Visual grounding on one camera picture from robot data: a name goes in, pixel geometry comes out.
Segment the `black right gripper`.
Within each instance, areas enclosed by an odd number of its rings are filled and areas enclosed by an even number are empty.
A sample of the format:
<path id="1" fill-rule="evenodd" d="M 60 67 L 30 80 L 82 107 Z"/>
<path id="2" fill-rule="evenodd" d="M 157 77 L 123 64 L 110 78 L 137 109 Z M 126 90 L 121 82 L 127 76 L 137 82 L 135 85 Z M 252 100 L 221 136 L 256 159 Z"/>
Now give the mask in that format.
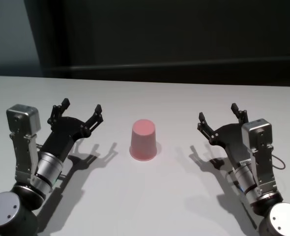
<path id="1" fill-rule="evenodd" d="M 241 162 L 250 158 L 247 148 L 243 144 L 241 134 L 241 124 L 248 123 L 246 110 L 239 110 L 236 103 L 232 103 L 231 110 L 239 123 L 231 123 L 213 130 L 206 122 L 203 112 L 199 113 L 199 123 L 197 129 L 206 137 L 213 146 L 222 147 L 229 161 L 234 168 L 241 166 Z"/>

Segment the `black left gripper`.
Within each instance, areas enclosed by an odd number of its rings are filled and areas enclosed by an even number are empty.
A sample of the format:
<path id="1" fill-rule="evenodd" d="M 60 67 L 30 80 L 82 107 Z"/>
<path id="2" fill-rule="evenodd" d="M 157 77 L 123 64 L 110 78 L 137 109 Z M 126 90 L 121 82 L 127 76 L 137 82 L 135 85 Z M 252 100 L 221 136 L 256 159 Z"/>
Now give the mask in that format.
<path id="1" fill-rule="evenodd" d="M 77 118 L 62 117 L 69 106 L 69 99 L 65 98 L 60 105 L 52 107 L 51 115 L 47 121 L 52 132 L 41 148 L 41 152 L 49 153 L 60 161 L 66 159 L 77 140 L 90 137 L 92 132 L 103 122 L 100 104 L 96 106 L 93 115 L 86 122 Z"/>

